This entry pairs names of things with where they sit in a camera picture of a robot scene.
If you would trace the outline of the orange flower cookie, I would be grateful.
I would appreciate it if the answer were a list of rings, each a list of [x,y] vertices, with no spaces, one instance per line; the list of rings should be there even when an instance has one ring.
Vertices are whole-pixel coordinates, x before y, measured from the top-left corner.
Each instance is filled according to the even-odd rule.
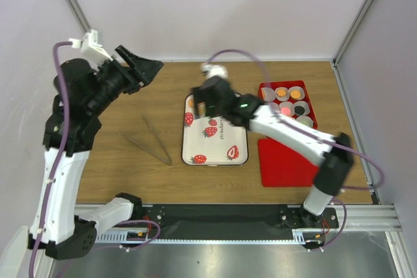
[[[284,88],[276,89],[277,98],[285,98],[287,96],[287,90]]]

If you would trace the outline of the pink cookie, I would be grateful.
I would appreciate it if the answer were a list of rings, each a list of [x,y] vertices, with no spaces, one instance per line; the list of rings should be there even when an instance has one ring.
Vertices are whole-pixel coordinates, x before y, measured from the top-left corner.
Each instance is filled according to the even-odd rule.
[[[282,113],[283,115],[286,115],[286,116],[288,116],[288,117],[290,117],[290,116],[292,115],[292,113],[291,113],[291,109],[290,109],[290,108],[288,108],[288,107],[282,107],[282,108],[280,109],[280,111],[281,111],[281,113]]]

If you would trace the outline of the red cookie box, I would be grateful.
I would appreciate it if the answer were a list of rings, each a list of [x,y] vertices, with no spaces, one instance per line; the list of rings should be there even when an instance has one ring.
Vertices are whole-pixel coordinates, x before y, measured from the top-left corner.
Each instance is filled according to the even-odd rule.
[[[317,119],[316,119],[316,116],[315,116],[315,113],[314,113],[314,110],[313,110],[313,107],[312,107],[312,104],[311,104],[311,99],[309,97],[309,94],[308,94],[308,91],[307,91],[307,88],[306,88],[306,84],[304,83],[304,81],[302,81],[302,80],[296,80],[296,81],[275,81],[275,82],[271,82],[271,83],[261,83],[259,85],[259,87],[258,87],[258,97],[262,98],[262,95],[261,95],[261,88],[262,87],[270,87],[271,89],[274,89],[274,90],[276,88],[278,88],[278,87],[285,87],[285,88],[287,88],[289,90],[289,88],[291,88],[293,86],[301,86],[304,89],[305,98],[303,100],[300,100],[300,101],[305,101],[305,102],[308,103],[309,108],[310,108],[310,114],[307,115],[307,116],[309,116],[310,118],[312,118],[313,121],[314,121],[314,127],[313,127],[313,129],[317,129],[317,127],[318,127]],[[298,101],[294,101],[294,100],[292,100],[292,99],[289,98],[286,102],[292,102],[293,105],[294,105],[294,103],[295,102],[298,102]],[[275,99],[271,103],[273,103],[273,107],[274,107],[274,109],[276,111],[280,111],[279,104],[281,102],[279,102],[277,99]],[[290,118],[296,120],[297,116],[294,114]]]

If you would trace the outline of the round waffle cookie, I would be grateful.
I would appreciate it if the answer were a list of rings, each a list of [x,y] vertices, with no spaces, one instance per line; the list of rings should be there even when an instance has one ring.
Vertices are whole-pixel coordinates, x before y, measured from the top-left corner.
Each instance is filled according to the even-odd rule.
[[[291,96],[291,98],[297,100],[297,99],[301,99],[302,93],[299,90],[292,90],[290,92],[290,96]]]

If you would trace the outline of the metal serving tongs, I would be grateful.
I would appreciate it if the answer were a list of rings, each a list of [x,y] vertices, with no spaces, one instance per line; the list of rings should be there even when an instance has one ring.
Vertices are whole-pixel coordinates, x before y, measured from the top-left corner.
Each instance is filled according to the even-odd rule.
[[[120,134],[130,143],[142,149],[152,157],[161,161],[167,166],[173,165],[173,160],[167,151],[167,148],[163,144],[158,132],[154,126],[150,123],[149,119],[142,114],[141,115],[143,125],[146,126],[148,134],[133,131],[121,131]]]

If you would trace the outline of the black cookie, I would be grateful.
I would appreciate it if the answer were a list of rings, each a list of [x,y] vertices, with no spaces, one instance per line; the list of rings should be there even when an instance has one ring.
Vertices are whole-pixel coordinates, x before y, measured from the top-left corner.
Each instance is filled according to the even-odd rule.
[[[306,112],[306,110],[304,109],[304,107],[302,107],[300,105],[295,106],[295,113],[297,115],[303,115],[305,112]]]

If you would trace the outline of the red box lid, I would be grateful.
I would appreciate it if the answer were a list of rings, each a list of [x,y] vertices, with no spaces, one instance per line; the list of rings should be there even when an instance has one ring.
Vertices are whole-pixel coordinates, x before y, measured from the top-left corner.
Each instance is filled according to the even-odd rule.
[[[257,142],[261,183],[266,188],[310,187],[319,170],[299,153],[273,139]]]

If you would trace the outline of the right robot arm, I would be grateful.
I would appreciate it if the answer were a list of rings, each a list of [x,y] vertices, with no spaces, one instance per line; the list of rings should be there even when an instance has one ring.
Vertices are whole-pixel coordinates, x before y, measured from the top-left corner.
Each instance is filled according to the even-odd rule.
[[[317,166],[313,185],[299,211],[305,226],[317,226],[354,165],[350,137],[345,133],[334,137],[309,128],[278,113],[255,95],[237,94],[228,80],[220,76],[206,79],[191,93],[195,105],[204,104],[206,116],[223,117],[234,126],[265,135]]]

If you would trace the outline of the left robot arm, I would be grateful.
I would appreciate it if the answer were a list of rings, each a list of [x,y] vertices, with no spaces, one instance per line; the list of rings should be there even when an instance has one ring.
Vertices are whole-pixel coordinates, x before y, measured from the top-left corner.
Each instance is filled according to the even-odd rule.
[[[123,46],[116,52],[119,60],[105,56],[97,68],[87,55],[56,62],[57,95],[43,138],[44,182],[28,238],[30,250],[42,249],[55,260],[84,257],[99,235],[123,222],[136,226],[145,215],[142,200],[127,193],[89,214],[75,214],[81,175],[102,126],[100,115],[121,94],[149,85],[164,65]]]

